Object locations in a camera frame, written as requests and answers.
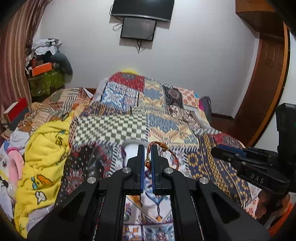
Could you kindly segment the small dark wall monitor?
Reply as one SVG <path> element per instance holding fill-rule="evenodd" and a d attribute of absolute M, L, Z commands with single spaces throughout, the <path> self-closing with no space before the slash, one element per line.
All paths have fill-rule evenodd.
<path fill-rule="evenodd" d="M 123 39 L 153 41 L 157 22 L 155 20 L 127 17 L 123 19 L 120 37 Z"/>

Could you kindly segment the dark grey backpack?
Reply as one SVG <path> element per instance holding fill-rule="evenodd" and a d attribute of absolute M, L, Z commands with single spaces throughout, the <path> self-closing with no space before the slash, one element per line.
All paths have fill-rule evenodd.
<path fill-rule="evenodd" d="M 203 106 L 203 110 L 205 113 L 205 116 L 207 118 L 207 121 L 209 123 L 212 122 L 212 106 L 211 106 L 211 99 L 208 96 L 203 96 L 201 99 L 201 104 Z"/>

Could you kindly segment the black wall television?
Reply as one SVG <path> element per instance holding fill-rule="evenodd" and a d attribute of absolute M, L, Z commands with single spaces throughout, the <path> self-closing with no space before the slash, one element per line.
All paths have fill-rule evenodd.
<path fill-rule="evenodd" d="M 135 16 L 170 22 L 174 0 L 115 0 L 112 16 Z"/>

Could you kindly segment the red white box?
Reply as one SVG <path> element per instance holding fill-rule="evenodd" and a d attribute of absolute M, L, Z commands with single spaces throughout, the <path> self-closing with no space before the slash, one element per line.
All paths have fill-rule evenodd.
<path fill-rule="evenodd" d="M 29 112 L 27 99 L 20 98 L 18 101 L 12 103 L 5 111 L 4 118 L 8 124 L 8 128 L 14 131 L 19 122 L 24 119 L 25 114 Z"/>

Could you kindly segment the striped red beige curtain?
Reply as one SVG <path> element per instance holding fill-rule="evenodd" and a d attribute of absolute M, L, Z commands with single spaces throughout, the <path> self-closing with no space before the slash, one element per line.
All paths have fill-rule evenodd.
<path fill-rule="evenodd" d="M 25 75 L 25 58 L 31 52 L 45 8 L 50 1 L 25 1 L 1 32 L 1 130 L 4 111 L 19 98 L 32 102 L 29 80 Z"/>

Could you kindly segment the brown wooden door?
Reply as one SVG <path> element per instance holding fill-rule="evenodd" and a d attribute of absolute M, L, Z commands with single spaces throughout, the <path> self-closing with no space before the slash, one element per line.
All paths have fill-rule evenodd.
<path fill-rule="evenodd" d="M 267 128 L 287 79 L 290 33 L 282 26 L 282 36 L 260 34 L 251 80 L 230 129 L 246 147 L 255 145 Z"/>

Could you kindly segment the colourful patchwork bed cover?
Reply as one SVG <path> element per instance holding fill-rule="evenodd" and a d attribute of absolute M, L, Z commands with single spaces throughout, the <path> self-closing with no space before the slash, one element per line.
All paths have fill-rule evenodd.
<path fill-rule="evenodd" d="M 206 177 L 251 216 L 260 190 L 242 180 L 229 163 L 216 159 L 219 144 L 242 148 L 237 139 L 210 126 L 192 90 L 170 86 L 132 73 L 118 72 L 100 82 L 92 101 L 70 125 L 71 154 L 64 165 L 56 203 L 60 204 L 87 178 L 87 164 L 98 158 L 103 178 L 123 168 L 121 146 L 136 139 L 165 143 L 159 151 L 185 176 Z"/>

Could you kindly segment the pile of white clothes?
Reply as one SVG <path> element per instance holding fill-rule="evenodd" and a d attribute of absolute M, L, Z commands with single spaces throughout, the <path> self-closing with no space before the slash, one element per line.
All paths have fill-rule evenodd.
<path fill-rule="evenodd" d="M 31 47 L 32 52 L 25 58 L 25 64 L 28 65 L 33 58 L 44 55 L 47 52 L 55 55 L 59 52 L 61 46 L 62 42 L 59 39 L 41 39 L 33 42 Z"/>

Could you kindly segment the orange box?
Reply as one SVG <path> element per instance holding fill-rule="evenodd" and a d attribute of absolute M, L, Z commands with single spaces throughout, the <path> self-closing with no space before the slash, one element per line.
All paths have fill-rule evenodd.
<path fill-rule="evenodd" d="M 42 65 L 39 65 L 39 66 L 33 68 L 31 70 L 31 76 L 35 77 L 37 75 L 43 74 L 43 73 L 51 71 L 51 70 L 52 70 L 52 63 L 48 62 L 48 63 L 42 64 Z"/>

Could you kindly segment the yellow cartoon blanket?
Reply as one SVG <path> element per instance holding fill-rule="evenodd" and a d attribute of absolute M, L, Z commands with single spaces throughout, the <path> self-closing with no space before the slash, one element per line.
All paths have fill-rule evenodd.
<path fill-rule="evenodd" d="M 29 215 L 56 201 L 64 164 L 70 154 L 69 131 L 73 116 L 72 111 L 65 120 L 49 121 L 29 138 L 14 210 L 16 229 L 24 238 L 29 232 Z"/>

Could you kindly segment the brown wooden wardrobe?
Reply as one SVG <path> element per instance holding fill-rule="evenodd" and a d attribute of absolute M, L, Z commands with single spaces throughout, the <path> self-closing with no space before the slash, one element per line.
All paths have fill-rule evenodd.
<path fill-rule="evenodd" d="M 235 12 L 255 31 L 284 37 L 284 25 L 280 16 L 267 1 L 236 0 Z"/>

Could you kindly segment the green patterned cloth cover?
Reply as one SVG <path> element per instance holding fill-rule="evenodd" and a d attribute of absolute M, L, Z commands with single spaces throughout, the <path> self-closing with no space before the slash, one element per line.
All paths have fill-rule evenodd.
<path fill-rule="evenodd" d="M 64 72 L 60 69 L 50 70 L 29 78 L 29 84 L 32 96 L 50 95 L 52 89 L 57 90 L 64 86 Z"/>

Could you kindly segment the striped patchwork cloth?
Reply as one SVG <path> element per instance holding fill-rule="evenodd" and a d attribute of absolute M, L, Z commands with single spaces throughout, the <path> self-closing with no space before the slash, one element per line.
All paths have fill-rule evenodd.
<path fill-rule="evenodd" d="M 31 135 L 44 123 L 64 120 L 77 107 L 88 106 L 91 99 L 92 94 L 82 87 L 57 90 L 44 101 L 32 103 L 30 112 L 19 122 L 18 129 Z"/>

